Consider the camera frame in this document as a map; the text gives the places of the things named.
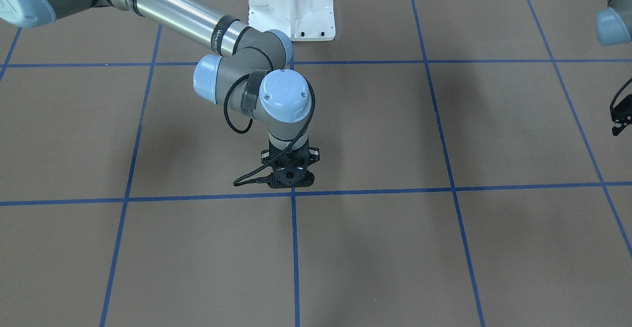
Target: vertical blue line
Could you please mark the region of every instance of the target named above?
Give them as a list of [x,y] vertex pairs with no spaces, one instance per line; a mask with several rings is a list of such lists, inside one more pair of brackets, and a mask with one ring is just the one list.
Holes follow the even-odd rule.
[[438,132],[441,139],[441,145],[443,146],[443,155],[445,157],[445,167],[447,169],[447,176],[450,179],[450,188],[452,191],[452,199],[454,200],[454,207],[456,208],[456,217],[459,221],[459,228],[461,230],[461,240],[463,241],[463,249],[465,251],[465,259],[468,265],[468,271],[470,272],[470,280],[472,281],[472,291],[474,291],[474,299],[476,300],[476,309],[478,311],[478,320],[481,327],[485,327],[485,318],[483,316],[483,307],[480,302],[478,294],[478,285],[476,284],[476,275],[474,275],[474,265],[472,264],[472,257],[470,255],[470,246],[468,244],[467,235],[465,233],[465,225],[463,223],[463,217],[461,216],[461,207],[459,204],[458,195],[456,194],[456,185],[454,185],[454,176],[452,175],[452,165],[450,165],[450,157],[447,152],[447,145],[445,144],[445,136],[443,133],[443,127],[441,125],[441,117],[439,115],[438,105],[436,104],[436,95],[434,91],[433,78],[431,77],[431,69],[428,64],[428,56],[426,53],[426,47],[424,44],[424,35],[422,34],[422,28],[419,23],[419,16],[417,13],[417,5],[415,0],[410,0],[413,6],[413,14],[415,15],[415,25],[417,25],[417,34],[419,36],[419,45],[422,48],[422,56],[424,57],[424,66],[426,70],[426,77],[428,78],[428,86],[431,91],[431,97],[433,98],[433,108],[436,113],[436,126],[438,126]]
[[580,134],[582,135],[582,140],[584,141],[584,145],[586,146],[587,151],[589,152],[589,156],[591,157],[591,162],[593,164],[594,167],[594,171],[596,172],[596,175],[599,178],[599,181],[602,185],[603,188],[603,193],[605,194],[605,198],[608,201],[608,204],[610,205],[610,210],[612,210],[612,214],[614,215],[614,219],[617,223],[617,226],[619,227],[619,232],[621,232],[621,236],[623,237],[623,242],[625,242],[626,247],[628,248],[628,253],[630,253],[630,257],[632,257],[632,245],[630,245],[630,240],[628,239],[628,235],[626,234],[625,228],[623,227],[623,224],[621,223],[621,219],[619,218],[619,214],[617,213],[617,209],[614,207],[614,203],[612,201],[612,199],[610,198],[610,192],[608,191],[608,187],[605,184],[605,181],[603,181],[603,176],[601,174],[601,171],[599,170],[599,166],[596,163],[596,159],[594,158],[594,154],[593,151],[591,149],[591,145],[589,144],[589,140],[586,137],[586,133],[584,132],[584,129],[582,127],[582,123],[580,122],[580,118],[577,115],[577,112],[575,111],[575,106],[573,106],[573,101],[571,100],[571,96],[568,93],[568,90],[566,88],[566,84],[564,83],[564,79],[562,78],[562,74],[560,73],[559,67],[557,66],[557,61],[555,59],[555,57],[553,57],[553,52],[551,51],[551,47],[549,46],[549,42],[547,41],[547,37],[546,35],[544,35],[544,30],[542,29],[542,25],[540,24],[540,20],[538,19],[537,14],[535,14],[535,9],[533,8],[533,3],[531,3],[531,0],[526,0],[526,3],[528,3],[529,5],[529,9],[531,10],[531,14],[533,15],[533,19],[535,20],[535,24],[538,26],[538,30],[540,31],[540,36],[542,37],[542,41],[544,42],[544,46],[547,49],[547,52],[549,53],[549,57],[551,58],[551,62],[553,63],[553,66],[555,67],[555,73],[557,74],[557,79],[559,80],[559,83],[562,85],[562,90],[564,91],[564,96],[566,97],[566,102],[568,103],[568,106],[571,109],[571,113],[573,113],[573,118],[575,118],[575,123],[577,124],[577,128],[580,131]]
[[294,256],[294,327],[301,325],[298,275],[298,224],[296,223],[296,189],[292,188],[292,246]]
[[120,240],[122,238],[122,231],[125,225],[125,216],[127,214],[127,206],[129,203],[129,192],[131,192],[131,184],[134,178],[134,170],[136,168],[136,158],[138,157],[138,147],[140,146],[140,136],[143,131],[143,119],[145,116],[145,109],[147,108],[147,98],[149,97],[149,90],[152,86],[152,80],[154,78],[154,68],[156,67],[156,57],[158,56],[158,45],[160,44],[160,35],[162,34],[162,26],[158,25],[156,31],[156,41],[154,42],[154,52],[152,54],[152,62],[149,66],[149,74],[147,75],[147,85],[145,86],[145,96],[143,98],[143,106],[140,110],[140,119],[138,120],[138,129],[136,130],[136,140],[134,142],[134,151],[131,155],[131,163],[129,165],[129,176],[127,180],[127,186],[125,188],[125,196],[123,198],[122,208],[120,209],[119,226],[117,230],[117,241],[115,242],[115,250],[112,255],[112,263],[110,265],[110,274],[108,276],[108,285],[106,287],[106,295],[103,300],[103,309],[101,311],[101,322],[99,327],[105,327],[106,318],[108,317],[108,308],[110,303],[110,297],[112,294],[112,286],[115,280],[115,272],[117,271],[118,253],[120,250]]
[[7,53],[6,55],[6,59],[4,60],[2,70],[0,70],[0,81],[2,80],[2,77],[4,77],[4,72],[6,71],[7,65],[9,65],[9,61],[11,61],[11,56],[13,55],[13,51],[15,50],[15,45],[18,44],[18,38],[20,38],[20,33],[22,33],[22,28],[18,28],[18,31],[15,32],[15,37],[13,37],[11,48],[9,48],[9,53]]

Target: white bracket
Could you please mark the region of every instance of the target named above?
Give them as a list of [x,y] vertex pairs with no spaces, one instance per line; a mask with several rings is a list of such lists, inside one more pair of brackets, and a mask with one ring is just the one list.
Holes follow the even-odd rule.
[[336,36],[334,0],[249,0],[248,24],[280,30],[292,41],[332,41]]

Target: round blue cap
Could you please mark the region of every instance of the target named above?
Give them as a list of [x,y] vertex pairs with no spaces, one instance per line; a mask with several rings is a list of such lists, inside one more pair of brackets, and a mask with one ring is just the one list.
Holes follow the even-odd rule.
[[271,34],[277,36],[278,39],[280,39],[281,43],[283,43],[283,46],[285,48],[285,64],[289,64],[289,62],[292,60],[292,57],[294,56],[294,45],[292,44],[292,41],[289,39],[287,34],[284,34],[280,30],[269,30],[267,32],[270,32]]
[[57,21],[47,0],[0,0],[0,18],[14,26],[33,28]]
[[217,84],[217,70],[222,57],[214,54],[206,55],[196,65],[194,71],[194,89],[199,96],[217,105],[215,86]]
[[296,123],[312,105],[307,80],[294,70],[275,70],[261,82],[259,100],[275,120]]
[[630,43],[630,31],[621,16],[608,7],[596,14],[596,34],[601,45]]

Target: black cable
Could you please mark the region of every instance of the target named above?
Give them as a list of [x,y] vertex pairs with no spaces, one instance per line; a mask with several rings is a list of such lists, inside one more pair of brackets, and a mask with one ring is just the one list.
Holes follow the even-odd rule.
[[246,129],[244,130],[237,129],[237,127],[233,126],[231,119],[228,117],[228,100],[230,99],[231,94],[235,90],[235,87],[237,87],[240,83],[242,83],[244,80],[248,79],[249,77],[250,77],[250,74],[246,74],[243,77],[237,79],[237,81],[233,82],[231,87],[228,89],[228,92],[226,92],[226,97],[224,97],[224,118],[226,118],[226,123],[228,123],[228,127],[230,127],[233,131],[239,133],[240,135],[243,135],[244,133],[248,133],[248,131],[250,131],[250,127],[252,127],[252,119],[250,119],[250,122],[248,122],[248,127],[246,127]]
[[314,89],[312,88],[312,84],[310,84],[310,82],[308,82],[307,79],[305,81],[307,82],[307,87],[310,90],[310,97],[312,99],[312,105],[310,106],[310,111],[309,111],[309,114],[307,115],[307,120],[305,121],[305,124],[303,125],[301,130],[298,131],[298,134],[296,135],[296,137],[294,137],[292,142],[290,142],[274,158],[272,158],[271,160],[268,160],[263,165],[261,165],[260,167],[258,167],[255,170],[249,172],[248,174],[242,175],[239,178],[235,179],[235,181],[233,181],[233,186],[240,187],[241,185],[246,185],[246,184],[269,183],[269,178],[267,176],[262,176],[260,178],[250,179],[248,181],[244,181],[244,180],[247,179],[247,178],[250,178],[251,176],[253,176],[255,174],[257,174],[258,172],[262,171],[263,169],[266,169],[267,167],[272,165],[272,163],[274,163],[276,160],[278,160],[278,158],[280,158],[280,156],[282,156],[283,154],[286,154],[288,151],[291,151],[292,147],[294,147],[294,144],[296,144],[296,142],[298,142],[298,140],[300,140],[300,138],[303,135],[305,135],[305,132],[307,131],[307,127],[310,125],[310,122],[312,121],[312,117],[314,116],[314,110],[316,109],[316,96],[314,95]]
[[623,90],[626,89],[626,87],[628,87],[629,84],[632,83],[632,78],[630,78],[630,80],[628,80],[628,82],[626,82],[620,89],[619,91],[617,91],[617,94],[614,95],[614,99],[612,99],[612,102],[610,102],[610,111],[612,111],[612,109],[614,108],[614,102],[617,101],[617,98],[619,97],[619,95],[621,95],[621,93],[623,92]]

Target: light blue cap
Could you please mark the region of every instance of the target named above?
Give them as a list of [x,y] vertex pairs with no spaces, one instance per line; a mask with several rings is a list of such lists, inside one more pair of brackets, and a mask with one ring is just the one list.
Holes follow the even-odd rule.
[[275,120],[296,123],[312,105],[307,80],[294,70],[275,70],[261,82],[259,100]]
[[197,64],[194,71],[194,89],[199,96],[217,105],[215,86],[217,84],[217,70],[222,57],[214,54],[206,55]]
[[280,30],[269,30],[267,32],[270,32],[271,34],[277,36],[278,39],[280,39],[280,42],[283,43],[283,46],[285,48],[285,64],[289,64],[289,62],[292,60],[292,57],[294,56],[294,45],[292,44],[292,41],[289,39],[287,34],[284,34]]
[[596,14],[596,34],[601,45],[630,43],[630,31],[621,16],[608,7]]
[[14,26],[34,28],[57,21],[47,0],[0,0],[0,18]]

